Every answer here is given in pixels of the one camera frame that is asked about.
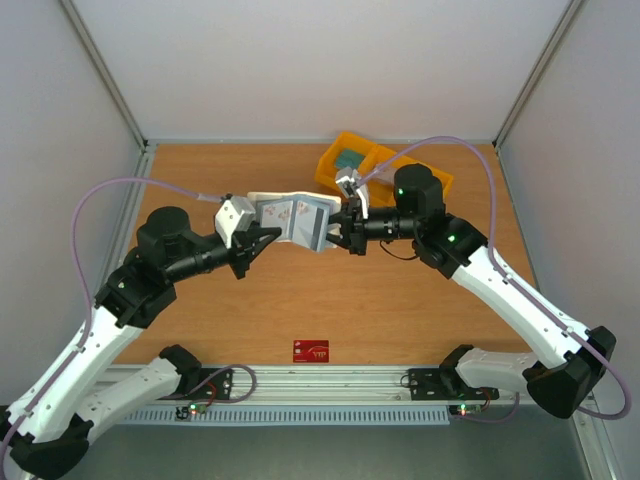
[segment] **metal frame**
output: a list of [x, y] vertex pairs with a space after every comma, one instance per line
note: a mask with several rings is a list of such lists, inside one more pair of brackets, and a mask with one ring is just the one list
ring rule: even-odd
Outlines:
[[122, 118], [124, 118], [124, 121], [127, 123], [127, 126], [129, 127], [129, 130], [133, 135], [133, 138], [136, 140], [136, 143], [138, 144], [140, 149], [141, 150], [144, 149], [146, 146], [146, 140], [142, 134], [142, 131], [140, 130], [140, 127], [136, 122], [136, 119], [133, 117], [131, 110], [127, 106], [127, 102], [122, 96], [122, 93], [120, 92], [120, 89], [118, 88], [117, 83], [111, 76], [111, 73], [107, 68], [107, 64], [102, 58], [102, 55], [100, 54], [100, 51], [96, 46], [96, 43], [93, 41], [93, 38], [91, 37], [91, 33], [87, 29], [87, 26], [85, 25], [82, 19], [82, 16], [80, 15], [80, 12], [76, 8], [75, 3], [73, 2], [73, 0], [59, 0], [59, 3], [62, 9], [64, 10], [64, 12], [66, 13], [67, 18], [71, 22], [71, 26], [73, 27], [74, 31], [78, 35], [78, 39], [80, 40], [80, 43], [86, 50], [87, 55], [89, 55], [89, 59], [91, 60], [91, 63], [96, 68], [98, 72], [98, 76], [104, 83], [104, 86], [106, 87], [107, 91], [111, 95], [111, 98], [115, 102], [116, 107], [118, 108], [118, 110], [120, 111], [120, 114], [122, 115]]
[[549, 40], [547, 40], [546, 45], [542, 49], [540, 56], [536, 60], [531, 73], [529, 73], [529, 77], [525, 81], [522, 90], [520, 90], [520, 93], [516, 97], [516, 101], [511, 107], [507, 118], [500, 127], [498, 135], [493, 142], [496, 147], [501, 147], [505, 142], [507, 135], [509, 135], [509, 131], [511, 131], [511, 128], [513, 127], [513, 125], [515, 125], [518, 117], [529, 101], [529, 98], [531, 98], [531, 95], [533, 94], [534, 90], [538, 86], [538, 83], [547, 71], [547, 68], [551, 64], [551, 61], [553, 60], [556, 52], [562, 45], [567, 33], [571, 29], [571, 26], [575, 23], [578, 14], [586, 3], [587, 0], [570, 0], [569, 4], [562, 13], [560, 20], [558, 20], [558, 23], [553, 29]]

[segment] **label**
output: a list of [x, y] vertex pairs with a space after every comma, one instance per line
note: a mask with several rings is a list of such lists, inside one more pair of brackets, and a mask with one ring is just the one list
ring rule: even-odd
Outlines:
[[293, 363], [329, 363], [329, 340], [294, 340]]

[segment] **white wall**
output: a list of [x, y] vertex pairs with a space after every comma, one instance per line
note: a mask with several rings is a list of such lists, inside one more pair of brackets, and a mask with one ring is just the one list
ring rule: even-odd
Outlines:
[[76, 0], [152, 139], [492, 140], [566, 0]]
[[[503, 149], [540, 286], [618, 338], [613, 361], [640, 401], [640, 3], [590, 0]], [[603, 411], [621, 406], [607, 375]], [[607, 429], [640, 478], [640, 406]]]
[[[0, 402], [22, 394], [83, 320], [69, 254], [77, 200], [133, 172], [137, 148], [58, 2], [5, 1], [0, 15]], [[97, 281], [122, 190], [80, 222]]]

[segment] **orange wooden board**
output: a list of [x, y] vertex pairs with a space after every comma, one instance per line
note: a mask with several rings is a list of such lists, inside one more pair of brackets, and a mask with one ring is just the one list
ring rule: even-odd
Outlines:
[[[401, 145], [390, 145], [396, 150]], [[313, 181], [328, 145], [160, 145], [151, 177], [205, 193], [332, 192]], [[527, 257], [490, 145], [481, 146], [497, 179], [497, 248], [531, 281]], [[488, 231], [489, 193], [480, 162], [466, 149], [432, 145], [412, 157], [454, 175], [447, 209]], [[213, 231], [217, 206], [147, 187], [138, 225], [154, 209], [187, 210], [192, 228]], [[408, 241], [389, 248], [410, 255]], [[329, 340], [334, 364], [437, 364], [472, 343], [498, 351], [527, 346], [471, 293], [419, 261], [389, 257], [375, 243], [366, 257], [341, 249], [316, 254], [270, 246], [238, 281], [229, 268], [177, 285], [178, 300], [126, 349], [119, 363], [147, 363], [181, 344], [203, 363], [292, 363], [294, 339]]]

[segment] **green object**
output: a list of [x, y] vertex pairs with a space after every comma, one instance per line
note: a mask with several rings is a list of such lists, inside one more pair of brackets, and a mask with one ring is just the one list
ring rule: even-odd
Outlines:
[[334, 165], [339, 169], [351, 167], [354, 170], [357, 170], [363, 160], [364, 155], [349, 148], [345, 148], [340, 152], [338, 158], [336, 158]]

